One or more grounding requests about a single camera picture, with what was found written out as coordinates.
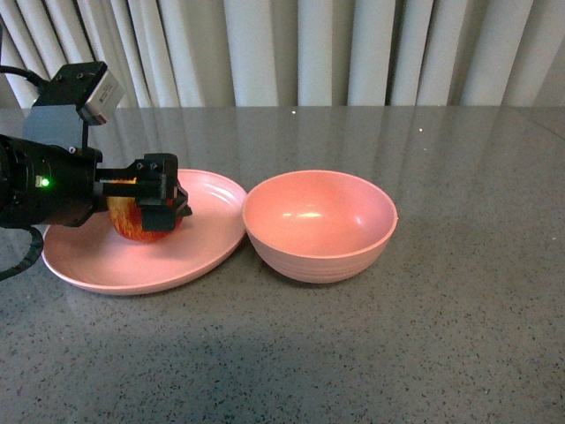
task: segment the gray countertop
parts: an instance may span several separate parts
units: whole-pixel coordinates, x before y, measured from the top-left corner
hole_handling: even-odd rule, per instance
[[[23,115],[0,111],[0,133]],[[82,291],[39,261],[0,284],[0,422],[565,421],[565,110],[119,110],[103,166],[178,155],[249,191],[291,170],[384,189],[399,223],[339,284],[244,239],[171,291]],[[1,230],[0,265],[27,239]]]

